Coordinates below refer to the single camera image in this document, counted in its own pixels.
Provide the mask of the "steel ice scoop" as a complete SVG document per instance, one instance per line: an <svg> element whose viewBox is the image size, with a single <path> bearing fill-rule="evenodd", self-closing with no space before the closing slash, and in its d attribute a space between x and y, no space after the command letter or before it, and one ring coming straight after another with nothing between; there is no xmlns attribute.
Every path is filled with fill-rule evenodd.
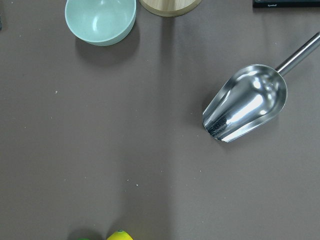
<svg viewBox="0 0 320 240"><path fill-rule="evenodd" d="M229 143L274 119L288 97L284 76L319 45L317 32L276 68L252 64L238 70L202 112L204 129Z"/></svg>

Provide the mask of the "wooden glass rack stand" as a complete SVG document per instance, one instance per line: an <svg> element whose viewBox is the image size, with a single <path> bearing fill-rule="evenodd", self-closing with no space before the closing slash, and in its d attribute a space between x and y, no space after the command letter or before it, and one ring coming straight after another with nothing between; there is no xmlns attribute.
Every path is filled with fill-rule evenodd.
<svg viewBox="0 0 320 240"><path fill-rule="evenodd" d="M202 0L139 0L150 13L161 17L177 17L196 8Z"/></svg>

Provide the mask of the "mint green bowl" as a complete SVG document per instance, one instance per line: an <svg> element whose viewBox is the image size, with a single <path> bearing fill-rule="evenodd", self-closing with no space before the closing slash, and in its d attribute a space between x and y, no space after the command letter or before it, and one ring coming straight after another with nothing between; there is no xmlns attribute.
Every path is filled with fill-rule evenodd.
<svg viewBox="0 0 320 240"><path fill-rule="evenodd" d="M136 15L135 0L68 0L64 8L69 30L94 46L122 41L132 30Z"/></svg>

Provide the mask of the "upper whole yellow lemon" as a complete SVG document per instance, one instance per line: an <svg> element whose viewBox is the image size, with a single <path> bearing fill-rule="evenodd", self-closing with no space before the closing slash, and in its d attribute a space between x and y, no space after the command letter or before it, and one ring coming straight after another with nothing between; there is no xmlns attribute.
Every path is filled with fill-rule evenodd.
<svg viewBox="0 0 320 240"><path fill-rule="evenodd" d="M108 236L106 240L133 240L133 237L123 229L119 229Z"/></svg>

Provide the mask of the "black tray right edge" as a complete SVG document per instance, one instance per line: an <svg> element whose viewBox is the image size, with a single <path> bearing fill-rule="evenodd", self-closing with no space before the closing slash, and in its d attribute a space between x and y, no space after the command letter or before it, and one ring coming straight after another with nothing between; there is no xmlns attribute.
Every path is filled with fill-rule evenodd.
<svg viewBox="0 0 320 240"><path fill-rule="evenodd" d="M308 8L319 7L320 0L253 0L253 8Z"/></svg>

